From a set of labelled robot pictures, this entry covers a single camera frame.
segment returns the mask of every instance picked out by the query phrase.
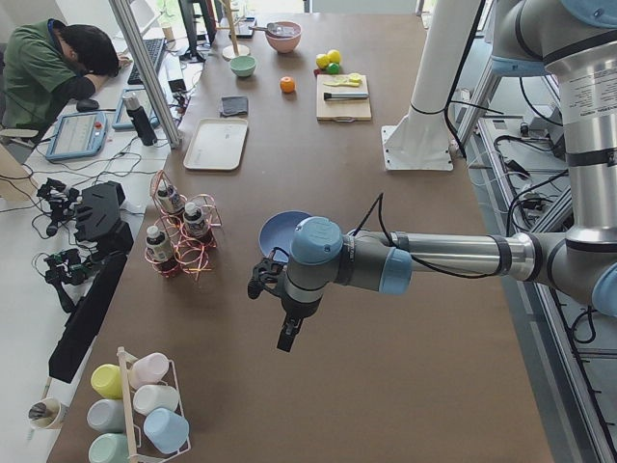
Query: folded cloth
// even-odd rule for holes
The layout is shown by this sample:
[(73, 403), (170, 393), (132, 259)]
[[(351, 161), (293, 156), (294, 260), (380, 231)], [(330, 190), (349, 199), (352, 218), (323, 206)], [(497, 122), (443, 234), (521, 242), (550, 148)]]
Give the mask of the folded cloth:
[(220, 112), (224, 118), (238, 114), (249, 114), (249, 99), (245, 96), (223, 96)]

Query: black sleeve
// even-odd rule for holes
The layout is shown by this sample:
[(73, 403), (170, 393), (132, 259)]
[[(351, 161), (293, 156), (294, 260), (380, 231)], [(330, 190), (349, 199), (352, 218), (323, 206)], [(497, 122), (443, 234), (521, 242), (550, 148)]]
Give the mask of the black sleeve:
[(73, 77), (54, 89), (54, 95), (65, 99), (90, 98), (96, 92), (93, 81), (86, 77)]

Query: white desk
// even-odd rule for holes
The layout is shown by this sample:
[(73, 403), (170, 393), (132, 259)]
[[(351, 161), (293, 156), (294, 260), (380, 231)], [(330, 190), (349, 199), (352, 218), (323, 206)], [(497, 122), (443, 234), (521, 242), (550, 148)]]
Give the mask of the white desk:
[[(187, 88), (192, 85), (192, 78), (201, 70), (199, 65), (190, 65), (185, 70)], [(93, 96), (101, 109), (116, 108), (121, 90), (128, 87), (125, 82), (130, 73), (130, 67), (123, 69), (118, 77), (110, 79), (105, 86)], [(160, 75), (164, 91), (170, 93), (164, 67)], [(66, 114), (75, 112), (74, 103), (69, 104)], [(113, 180), (122, 185), (126, 202), (121, 206), (132, 212), (143, 212), (150, 204), (149, 184), (152, 175), (163, 168), (170, 153), (170, 147), (165, 143), (162, 129), (157, 129), (159, 142), (156, 147), (144, 147), (136, 139), (130, 151), (120, 159), (112, 158), (129, 144), (136, 136), (134, 130), (115, 131), (111, 127), (113, 113), (107, 113), (109, 129), (107, 141), (97, 156), (84, 159), (63, 161), (61, 164), (51, 164), (43, 154), (46, 144), (41, 144), (38, 150), (28, 158), (26, 164), (35, 172), (34, 180), (41, 185), (48, 177), (65, 183), (67, 187), (75, 186), (83, 190), (93, 184), (88, 177), (94, 177), (102, 170), (125, 173), (134, 167), (135, 172), (127, 177), (103, 175), (100, 181)], [(0, 210), (14, 207), (28, 207), (32, 203), (9, 203), (0, 198)], [(44, 461), (53, 446), (59, 431), (43, 430), (30, 432), (27, 413), (30, 406), (40, 399), (43, 386), (48, 375), (47, 361), (62, 333), (68, 315), (60, 307), (55, 289), (48, 285), (32, 266), (32, 259), (38, 253), (53, 254), (75, 247), (74, 224), (60, 228), (58, 233), (48, 239), (41, 239), (32, 228), (31, 222), (40, 215), (34, 207), (10, 212), (0, 212), (0, 242), (3, 243), (2, 269), (0, 270), (0, 286), (2, 287), (3, 303), (0, 308), (2, 332), (0, 336), (0, 351), (4, 355), (3, 365), (3, 396), (4, 418), (0, 422), (0, 451), (6, 461), (29, 461), (38, 463)], [(123, 211), (122, 220), (127, 222), (135, 238), (142, 223), (142, 215), (134, 215)], [(45, 234), (49, 219), (41, 217), (35, 221), (40, 232)], [(133, 252), (140, 253), (143, 243), (135, 242)], [(38, 269), (44, 273), (46, 264), (38, 260)], [(88, 290), (88, 285), (65, 286), (68, 294), (76, 301)], [(64, 403), (70, 403), (75, 388), (81, 377), (81, 369), (69, 385), (53, 380), (49, 390), (50, 396), (59, 398)]]

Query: black mouse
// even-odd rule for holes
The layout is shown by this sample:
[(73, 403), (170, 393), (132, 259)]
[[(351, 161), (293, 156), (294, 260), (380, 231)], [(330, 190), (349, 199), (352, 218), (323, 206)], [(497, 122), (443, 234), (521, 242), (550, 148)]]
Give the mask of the black mouse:
[(98, 101), (95, 99), (80, 99), (75, 107), (80, 113), (96, 111), (98, 109)]

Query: keyboard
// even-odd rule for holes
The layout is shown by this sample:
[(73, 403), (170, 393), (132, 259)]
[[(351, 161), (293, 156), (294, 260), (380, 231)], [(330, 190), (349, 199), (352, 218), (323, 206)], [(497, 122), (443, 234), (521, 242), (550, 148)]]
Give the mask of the keyboard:
[[(165, 39), (144, 39), (144, 45), (146, 46), (148, 56), (152, 60), (154, 70), (158, 73), (163, 63), (163, 57), (165, 56)], [(128, 76), (128, 84), (139, 85), (143, 83), (139, 70), (137, 69), (137, 64), (133, 63), (133, 68)]]

